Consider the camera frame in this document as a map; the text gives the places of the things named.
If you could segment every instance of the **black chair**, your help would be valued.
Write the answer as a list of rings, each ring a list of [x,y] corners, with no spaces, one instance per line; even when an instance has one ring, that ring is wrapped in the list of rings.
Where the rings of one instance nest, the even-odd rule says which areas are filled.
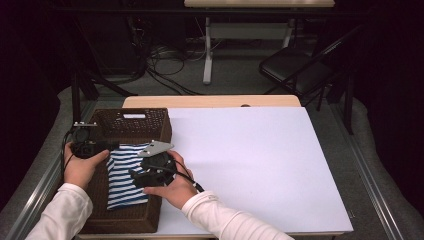
[[[340,78],[345,71],[334,71],[323,63],[325,57],[335,49],[351,39],[362,29],[362,25],[355,27],[337,41],[314,56],[309,56],[301,50],[286,47],[266,58],[259,64],[259,72],[276,83],[268,90],[269,94],[281,87],[300,100],[312,95],[310,100],[302,104],[304,107],[319,96],[317,110],[320,110],[325,87]]]

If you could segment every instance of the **person's right hand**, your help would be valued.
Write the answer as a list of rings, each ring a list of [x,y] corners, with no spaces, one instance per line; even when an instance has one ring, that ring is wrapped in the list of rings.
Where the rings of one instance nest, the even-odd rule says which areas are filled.
[[[180,154],[178,154],[175,151],[168,150],[168,153],[179,163],[184,165],[184,159],[181,157]],[[186,174],[184,168],[176,163],[178,172]],[[190,174],[190,177],[193,178],[193,173],[187,169],[188,173]],[[190,183],[187,179],[180,175],[176,175],[175,179],[166,187],[145,187],[143,192],[145,194],[153,194],[158,195],[166,200],[168,202],[178,208],[182,209],[184,204],[194,195],[197,194],[196,188]]]

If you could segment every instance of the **black device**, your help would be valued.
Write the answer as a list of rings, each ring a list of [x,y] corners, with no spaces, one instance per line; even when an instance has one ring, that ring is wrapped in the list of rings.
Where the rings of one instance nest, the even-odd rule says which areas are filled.
[[[90,158],[103,150],[112,151],[119,148],[119,142],[96,141],[91,137],[91,130],[97,124],[75,123],[78,127],[72,134],[72,153],[79,158]]]
[[[167,152],[144,157],[140,163],[144,172],[138,174],[129,170],[133,183],[137,188],[169,185],[177,173],[175,160]]]

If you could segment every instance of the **table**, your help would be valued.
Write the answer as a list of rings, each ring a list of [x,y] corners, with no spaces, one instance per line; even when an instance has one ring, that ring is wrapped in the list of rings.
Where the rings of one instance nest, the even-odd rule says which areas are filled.
[[[333,0],[185,0],[186,7],[193,8],[331,8]],[[233,39],[283,39],[287,47],[293,24],[288,23],[211,23],[205,24],[205,70],[203,83],[210,84],[212,78],[211,38]]]
[[[353,231],[309,116],[293,96],[189,98],[129,97],[123,107],[168,107],[174,150],[184,156],[196,181],[228,206],[251,212],[290,235]],[[239,107],[241,102],[256,106],[267,99],[280,101]],[[163,201],[157,233],[80,237],[207,238],[211,234],[191,225]]]

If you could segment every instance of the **person's left hand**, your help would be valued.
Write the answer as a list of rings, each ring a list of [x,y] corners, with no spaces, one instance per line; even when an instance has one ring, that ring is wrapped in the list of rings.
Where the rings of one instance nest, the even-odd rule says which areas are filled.
[[[109,150],[104,150],[103,152],[100,152],[88,159],[81,159],[76,156],[72,156],[71,144],[72,143],[67,143],[65,145],[65,166],[68,160],[70,162],[65,169],[64,182],[77,185],[80,188],[87,190],[88,183],[93,177],[96,166],[109,156]]]

